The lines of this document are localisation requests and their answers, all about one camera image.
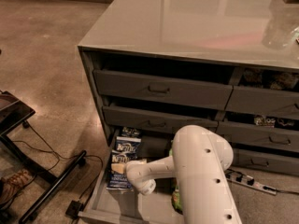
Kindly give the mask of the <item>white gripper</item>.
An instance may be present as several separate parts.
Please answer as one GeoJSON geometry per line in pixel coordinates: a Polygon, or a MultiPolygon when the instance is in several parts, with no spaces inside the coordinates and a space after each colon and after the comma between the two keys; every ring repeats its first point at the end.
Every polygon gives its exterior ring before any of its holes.
{"type": "Polygon", "coordinates": [[[111,169],[118,174],[125,174],[127,180],[142,195],[149,195],[156,188],[156,182],[150,177],[150,169],[145,159],[126,163],[112,163],[111,169]]]}

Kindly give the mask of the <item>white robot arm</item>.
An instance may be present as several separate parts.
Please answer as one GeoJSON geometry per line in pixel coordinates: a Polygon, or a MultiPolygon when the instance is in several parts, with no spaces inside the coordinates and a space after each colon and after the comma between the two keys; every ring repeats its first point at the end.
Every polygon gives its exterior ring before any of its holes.
{"type": "Polygon", "coordinates": [[[180,128],[172,142],[172,154],[157,161],[115,163],[135,189],[149,195],[155,181],[177,180],[184,224],[242,224],[224,171],[234,159],[230,144],[197,125],[180,128]]]}

